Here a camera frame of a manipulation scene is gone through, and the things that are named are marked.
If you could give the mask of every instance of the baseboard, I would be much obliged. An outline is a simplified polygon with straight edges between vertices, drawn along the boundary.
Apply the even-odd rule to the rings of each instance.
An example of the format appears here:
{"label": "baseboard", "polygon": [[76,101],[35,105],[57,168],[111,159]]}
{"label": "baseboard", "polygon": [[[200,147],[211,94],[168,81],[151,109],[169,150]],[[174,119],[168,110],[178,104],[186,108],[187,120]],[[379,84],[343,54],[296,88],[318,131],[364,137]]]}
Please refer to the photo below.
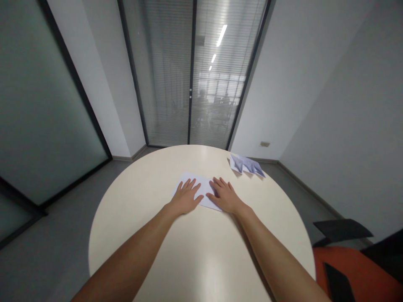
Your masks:
{"label": "baseboard", "polygon": [[261,163],[265,163],[265,164],[277,164],[278,160],[276,159],[259,159],[256,157],[248,157],[251,160],[257,161],[257,162],[261,162]]}
{"label": "baseboard", "polygon": [[142,147],[140,148],[140,150],[138,150],[135,154],[133,154],[132,157],[126,157],[126,156],[112,156],[112,158],[113,158],[114,160],[133,162],[133,161],[136,160],[136,157],[137,157],[138,155],[140,155],[141,152],[144,151],[145,148],[147,148],[147,145],[142,146]]}
{"label": "baseboard", "polygon": [[[308,187],[301,179],[299,179],[293,172],[291,172],[282,162],[277,161],[278,166],[283,169],[296,183],[298,183],[305,191],[315,197],[334,217],[337,219],[345,219],[343,215],[337,212],[330,204],[328,204],[322,197],[316,194],[310,187]],[[360,240],[366,247],[373,245],[372,241],[368,238],[360,238]]]}

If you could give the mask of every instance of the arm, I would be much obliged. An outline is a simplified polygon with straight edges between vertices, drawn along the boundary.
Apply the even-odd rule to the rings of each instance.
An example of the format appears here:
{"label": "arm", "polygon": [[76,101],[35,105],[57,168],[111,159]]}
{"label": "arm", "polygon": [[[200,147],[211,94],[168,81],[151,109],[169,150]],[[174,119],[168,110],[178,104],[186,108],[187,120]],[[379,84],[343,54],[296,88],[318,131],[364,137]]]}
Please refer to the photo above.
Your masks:
{"label": "arm", "polygon": [[207,197],[240,221],[277,301],[330,302],[302,265],[239,199],[230,183],[214,178],[210,184],[218,197],[212,194],[207,194]]}
{"label": "arm", "polygon": [[179,184],[171,202],[131,236],[85,283],[73,298],[78,301],[132,301],[146,278],[171,225],[181,214],[194,210],[203,195],[194,200],[200,184],[190,179]]}

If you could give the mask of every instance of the glass panel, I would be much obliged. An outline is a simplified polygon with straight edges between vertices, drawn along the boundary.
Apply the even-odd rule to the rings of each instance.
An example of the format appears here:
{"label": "glass panel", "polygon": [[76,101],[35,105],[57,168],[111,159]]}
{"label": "glass panel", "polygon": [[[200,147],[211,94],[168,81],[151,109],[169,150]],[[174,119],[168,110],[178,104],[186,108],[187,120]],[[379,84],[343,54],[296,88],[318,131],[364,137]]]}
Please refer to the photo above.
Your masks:
{"label": "glass panel", "polygon": [[191,144],[226,148],[265,3],[197,1]]}
{"label": "glass panel", "polygon": [[0,8],[0,175],[41,204],[107,154],[37,2]]}
{"label": "glass panel", "polygon": [[30,221],[33,215],[0,193],[0,241]]}
{"label": "glass panel", "polygon": [[193,3],[123,4],[149,144],[187,144]]}

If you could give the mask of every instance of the round table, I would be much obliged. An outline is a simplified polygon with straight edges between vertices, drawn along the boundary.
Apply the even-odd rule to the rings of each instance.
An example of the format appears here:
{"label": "round table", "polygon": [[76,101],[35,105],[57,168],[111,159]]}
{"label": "round table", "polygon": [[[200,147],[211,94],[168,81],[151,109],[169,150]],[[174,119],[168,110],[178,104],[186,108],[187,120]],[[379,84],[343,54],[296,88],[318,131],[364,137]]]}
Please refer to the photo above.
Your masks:
{"label": "round table", "polygon": [[[171,200],[184,172],[231,181],[238,196],[315,279],[311,243],[296,208],[267,174],[235,174],[230,152],[183,145],[160,149],[124,170],[106,191],[89,239],[95,271]],[[270,301],[228,214],[203,206],[169,230],[135,301]]]}

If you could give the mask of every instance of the forearm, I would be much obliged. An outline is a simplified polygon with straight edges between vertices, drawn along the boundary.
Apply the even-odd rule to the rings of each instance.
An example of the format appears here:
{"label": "forearm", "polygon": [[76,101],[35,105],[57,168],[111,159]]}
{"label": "forearm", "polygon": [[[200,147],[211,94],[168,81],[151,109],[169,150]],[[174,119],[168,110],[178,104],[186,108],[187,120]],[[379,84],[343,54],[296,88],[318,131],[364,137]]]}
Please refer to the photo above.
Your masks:
{"label": "forearm", "polygon": [[265,227],[253,210],[242,206],[236,213],[277,301],[330,301],[312,277]]}
{"label": "forearm", "polygon": [[165,205],[112,254],[73,301],[132,301],[176,217]]}

